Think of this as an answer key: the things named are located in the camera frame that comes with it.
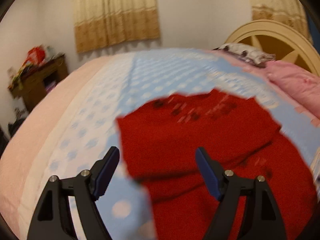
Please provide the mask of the red knitted embroidered sweater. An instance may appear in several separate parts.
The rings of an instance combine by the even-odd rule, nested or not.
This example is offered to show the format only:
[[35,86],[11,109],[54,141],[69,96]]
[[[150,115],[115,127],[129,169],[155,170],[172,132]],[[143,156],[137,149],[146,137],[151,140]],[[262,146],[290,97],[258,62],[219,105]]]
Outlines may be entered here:
[[150,101],[117,118],[129,175],[148,189],[158,239],[202,239],[218,202],[208,192],[195,153],[238,176],[264,176],[288,239],[317,204],[312,174],[281,126],[254,98],[219,90]]

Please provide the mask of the dark wooden desk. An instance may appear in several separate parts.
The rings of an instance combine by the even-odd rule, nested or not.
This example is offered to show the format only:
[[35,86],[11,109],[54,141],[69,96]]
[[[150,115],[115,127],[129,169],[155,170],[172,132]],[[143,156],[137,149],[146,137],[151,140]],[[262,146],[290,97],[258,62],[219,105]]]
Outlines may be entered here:
[[8,87],[11,96],[22,98],[28,112],[31,112],[55,86],[69,75],[65,54],[58,55],[40,67],[32,67],[20,80]]

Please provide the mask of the pink quilt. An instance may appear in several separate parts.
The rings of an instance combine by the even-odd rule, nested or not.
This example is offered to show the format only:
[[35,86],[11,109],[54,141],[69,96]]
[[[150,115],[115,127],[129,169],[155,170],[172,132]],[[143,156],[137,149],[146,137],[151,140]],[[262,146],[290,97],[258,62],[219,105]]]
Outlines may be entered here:
[[265,73],[291,98],[319,118],[319,77],[285,61],[268,61]]

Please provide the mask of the blue polka dot bed blanket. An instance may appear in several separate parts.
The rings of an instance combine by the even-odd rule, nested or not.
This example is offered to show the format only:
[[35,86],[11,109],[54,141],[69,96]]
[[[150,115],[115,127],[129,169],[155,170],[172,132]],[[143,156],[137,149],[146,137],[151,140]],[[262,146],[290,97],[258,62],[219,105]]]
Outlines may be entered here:
[[52,175],[72,177],[119,144],[115,118],[175,92],[221,89],[255,97],[282,125],[319,183],[319,120],[263,70],[221,51],[159,49],[103,56],[59,83],[29,114],[1,156],[1,214],[26,239]]

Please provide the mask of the black white patterned pillow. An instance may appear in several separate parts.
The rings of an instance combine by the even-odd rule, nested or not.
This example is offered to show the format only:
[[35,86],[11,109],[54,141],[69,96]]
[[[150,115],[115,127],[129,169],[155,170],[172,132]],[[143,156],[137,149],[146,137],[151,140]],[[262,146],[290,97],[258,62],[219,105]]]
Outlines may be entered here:
[[274,54],[266,53],[259,48],[243,43],[225,43],[215,50],[223,51],[258,68],[265,68],[267,62],[276,60]]

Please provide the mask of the red gift bag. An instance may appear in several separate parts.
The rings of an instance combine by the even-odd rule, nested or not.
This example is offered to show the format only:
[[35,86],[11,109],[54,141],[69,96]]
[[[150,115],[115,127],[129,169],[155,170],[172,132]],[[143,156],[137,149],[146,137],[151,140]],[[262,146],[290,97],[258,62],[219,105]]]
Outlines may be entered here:
[[32,48],[27,53],[27,58],[23,63],[24,66],[33,65],[39,66],[46,58],[46,52],[43,46]]

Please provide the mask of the cream wooden headboard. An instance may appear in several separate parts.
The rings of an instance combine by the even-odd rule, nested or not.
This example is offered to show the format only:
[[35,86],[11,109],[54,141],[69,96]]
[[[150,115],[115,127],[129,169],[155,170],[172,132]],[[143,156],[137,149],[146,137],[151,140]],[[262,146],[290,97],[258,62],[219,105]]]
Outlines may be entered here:
[[244,43],[266,53],[276,60],[296,64],[319,76],[319,53],[314,46],[295,29],[272,20],[256,20],[233,31],[227,43]]

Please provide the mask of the beige patterned curtain centre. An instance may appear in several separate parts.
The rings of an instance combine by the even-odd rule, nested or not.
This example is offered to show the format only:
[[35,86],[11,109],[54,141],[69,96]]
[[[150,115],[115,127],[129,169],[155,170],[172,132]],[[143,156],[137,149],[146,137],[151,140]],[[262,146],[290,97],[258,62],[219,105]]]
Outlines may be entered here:
[[157,0],[73,0],[77,53],[160,38]]

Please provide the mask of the beige patterned curtain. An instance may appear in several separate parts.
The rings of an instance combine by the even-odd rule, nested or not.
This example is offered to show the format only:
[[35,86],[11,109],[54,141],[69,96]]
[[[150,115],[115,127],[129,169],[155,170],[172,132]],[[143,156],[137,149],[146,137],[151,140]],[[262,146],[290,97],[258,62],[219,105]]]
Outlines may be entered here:
[[77,53],[160,38],[157,0],[73,0]]
[[249,0],[253,20],[272,20],[288,25],[312,42],[305,9],[299,0]]

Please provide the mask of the beige patterned curtain right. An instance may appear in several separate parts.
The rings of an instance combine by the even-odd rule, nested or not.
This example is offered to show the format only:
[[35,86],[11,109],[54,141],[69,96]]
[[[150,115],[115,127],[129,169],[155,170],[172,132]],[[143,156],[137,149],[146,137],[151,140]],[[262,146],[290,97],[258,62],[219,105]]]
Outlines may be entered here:
[[305,9],[299,0],[249,0],[253,20],[272,20],[288,25],[312,42]]

